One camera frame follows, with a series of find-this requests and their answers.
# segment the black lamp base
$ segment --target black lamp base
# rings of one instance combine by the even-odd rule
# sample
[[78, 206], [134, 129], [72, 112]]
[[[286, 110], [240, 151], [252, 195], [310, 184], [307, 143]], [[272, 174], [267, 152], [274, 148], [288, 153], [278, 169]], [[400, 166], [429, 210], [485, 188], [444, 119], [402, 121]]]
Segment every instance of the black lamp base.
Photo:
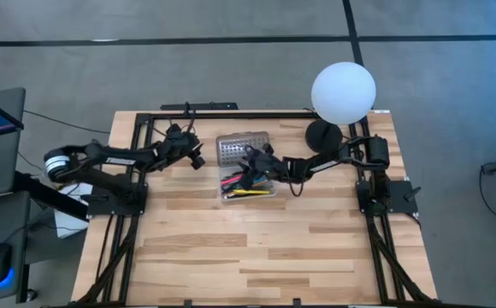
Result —
[[337, 150], [342, 139], [340, 128], [322, 119], [312, 122], [305, 132], [307, 145], [317, 153]]

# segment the wooden tabletop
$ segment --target wooden tabletop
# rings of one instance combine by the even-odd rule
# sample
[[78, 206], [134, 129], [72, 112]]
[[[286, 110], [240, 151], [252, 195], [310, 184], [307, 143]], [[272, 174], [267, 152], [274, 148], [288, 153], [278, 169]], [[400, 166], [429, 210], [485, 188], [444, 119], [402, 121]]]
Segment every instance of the wooden tabletop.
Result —
[[[133, 111], [115, 114], [111, 146], [130, 146], [135, 116]], [[388, 140], [389, 177], [402, 179], [404, 163], [391, 114], [372, 111], [368, 118], [369, 131]], [[358, 211], [357, 172], [352, 166], [340, 165], [315, 175], [305, 183], [299, 198], [292, 196], [287, 184], [276, 183], [279, 192], [273, 198], [226, 204], [219, 199], [217, 136], [265, 131], [277, 157], [311, 157], [315, 153], [304, 141], [310, 123], [196, 120], [206, 165], [193, 170], [190, 160], [184, 159], [147, 176], [150, 195], [139, 222], [127, 304], [182, 305], [184, 299], [192, 299], [194, 305], [290, 305], [293, 298], [301, 298], [304, 304], [379, 303], [368, 232]], [[168, 125], [168, 121], [156, 122], [160, 130]], [[347, 127], [340, 128], [349, 136]], [[159, 138], [155, 133], [154, 141]], [[113, 166], [104, 170], [122, 171]], [[423, 292], [435, 297], [419, 227], [406, 215], [389, 217], [399, 262]], [[97, 217], [90, 222], [73, 300], [94, 282], [107, 221], [108, 217]], [[393, 298], [390, 269], [384, 264]], [[117, 299], [121, 272], [120, 266], [112, 299]]]

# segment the blue light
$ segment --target blue light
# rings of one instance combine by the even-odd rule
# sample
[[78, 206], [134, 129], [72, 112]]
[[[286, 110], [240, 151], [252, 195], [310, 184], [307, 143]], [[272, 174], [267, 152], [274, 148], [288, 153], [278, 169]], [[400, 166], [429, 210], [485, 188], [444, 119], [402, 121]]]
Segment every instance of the blue light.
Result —
[[0, 288], [10, 287], [12, 285], [12, 282], [14, 281], [14, 278], [15, 278], [15, 270], [11, 268], [5, 279], [3, 279], [3, 281], [0, 282]]

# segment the gray carpet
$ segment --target gray carpet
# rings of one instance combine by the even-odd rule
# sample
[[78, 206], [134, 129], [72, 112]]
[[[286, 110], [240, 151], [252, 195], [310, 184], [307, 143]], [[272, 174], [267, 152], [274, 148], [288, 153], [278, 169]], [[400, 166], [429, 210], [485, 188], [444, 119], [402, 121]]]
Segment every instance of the gray carpet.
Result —
[[[496, 1], [351, 2], [359, 35], [496, 34]], [[347, 33], [339, 0], [0, 0], [0, 40]], [[496, 42], [361, 48], [378, 86], [375, 107], [392, 111], [408, 175], [422, 186], [417, 202], [440, 298], [496, 306], [496, 217], [478, 191], [480, 165], [496, 159]], [[186, 100], [309, 107], [318, 72], [352, 59], [348, 43], [0, 47], [0, 90], [23, 86], [28, 110], [109, 130], [116, 110]], [[21, 151], [38, 164], [57, 146], [107, 140], [32, 115], [25, 125]], [[18, 169], [36, 171], [22, 161]], [[484, 191], [496, 209], [496, 175], [484, 179]], [[66, 304], [77, 262], [34, 266], [30, 284], [40, 299], [24, 306]], [[58, 278], [45, 277], [46, 268]]]

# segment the mesh container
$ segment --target mesh container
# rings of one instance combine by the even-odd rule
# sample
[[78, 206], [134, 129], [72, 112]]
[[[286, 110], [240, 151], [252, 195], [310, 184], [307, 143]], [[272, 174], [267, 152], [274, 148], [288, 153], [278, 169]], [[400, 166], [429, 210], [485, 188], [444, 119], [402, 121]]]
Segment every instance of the mesh container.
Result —
[[243, 161], [242, 157], [246, 156], [245, 147], [251, 145], [254, 149], [261, 150], [263, 145], [269, 142], [269, 134], [267, 132], [257, 133], [234, 133], [230, 135], [218, 136], [216, 138], [217, 149], [217, 165], [220, 167], [220, 185], [218, 185], [218, 193], [223, 202], [247, 200], [249, 198], [268, 198], [276, 195], [276, 189], [273, 183], [270, 182], [270, 194], [253, 195], [243, 198], [226, 199], [221, 194], [221, 179], [224, 179], [235, 172], [242, 171], [239, 163]]

